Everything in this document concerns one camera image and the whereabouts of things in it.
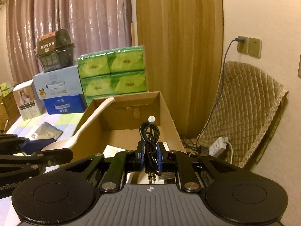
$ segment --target pineapple logo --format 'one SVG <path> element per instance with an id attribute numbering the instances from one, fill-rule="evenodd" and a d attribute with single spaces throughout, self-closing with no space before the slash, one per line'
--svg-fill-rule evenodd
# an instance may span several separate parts
<path id="1" fill-rule="evenodd" d="M 42 98 L 46 98 L 46 93 L 44 92 L 44 88 L 42 88 L 42 90 L 39 89 L 39 91 L 40 91 L 41 97 L 42 97 Z"/>

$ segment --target table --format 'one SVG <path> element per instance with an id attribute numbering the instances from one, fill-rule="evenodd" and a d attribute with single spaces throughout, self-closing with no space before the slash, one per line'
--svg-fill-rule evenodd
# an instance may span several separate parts
<path id="1" fill-rule="evenodd" d="M 34 131 L 45 121 L 55 126 L 56 128 L 64 131 L 58 140 L 69 138 L 73 135 L 74 130 L 82 118 L 83 113 L 75 114 L 59 114 L 48 115 L 44 113 L 41 116 L 23 121 L 20 117 L 7 131 L 7 133 L 17 134 L 18 137 L 29 138 Z M 20 223 L 20 220 L 11 204 L 11 196 L 0 199 L 0 225 L 2 226 L 15 226 Z"/>

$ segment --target white power strip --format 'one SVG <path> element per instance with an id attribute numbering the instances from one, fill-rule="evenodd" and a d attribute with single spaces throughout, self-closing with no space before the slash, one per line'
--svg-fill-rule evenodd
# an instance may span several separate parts
<path id="1" fill-rule="evenodd" d="M 225 138 L 219 137 L 210 147 L 209 147 L 209 155 L 213 157 L 218 157 L 225 149 L 227 143 Z"/>

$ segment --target quilted fabric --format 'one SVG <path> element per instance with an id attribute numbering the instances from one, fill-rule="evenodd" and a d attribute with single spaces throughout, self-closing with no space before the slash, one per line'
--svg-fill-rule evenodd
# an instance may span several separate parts
<path id="1" fill-rule="evenodd" d="M 277 127 L 281 117 L 277 109 L 287 93 L 283 85 L 261 69 L 228 61 L 221 98 L 197 146 L 209 147 L 218 137 L 228 137 L 234 151 L 232 163 L 244 167 L 268 129 L 269 133 L 273 133 Z M 263 141 L 267 145 L 269 138 Z M 230 161 L 228 146 L 221 158 Z"/>

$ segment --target spoon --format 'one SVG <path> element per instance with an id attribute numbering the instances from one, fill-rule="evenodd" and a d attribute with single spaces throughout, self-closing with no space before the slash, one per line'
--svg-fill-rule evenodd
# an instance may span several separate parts
<path id="1" fill-rule="evenodd" d="M 82 132 L 91 124 L 91 122 L 94 121 L 95 118 L 99 116 L 99 114 L 103 112 L 103 110 L 114 101 L 115 99 L 113 97 L 110 97 L 103 101 L 72 137 L 51 143 L 50 145 L 44 147 L 42 150 L 72 148 L 76 144 L 79 135 L 82 134 Z"/>

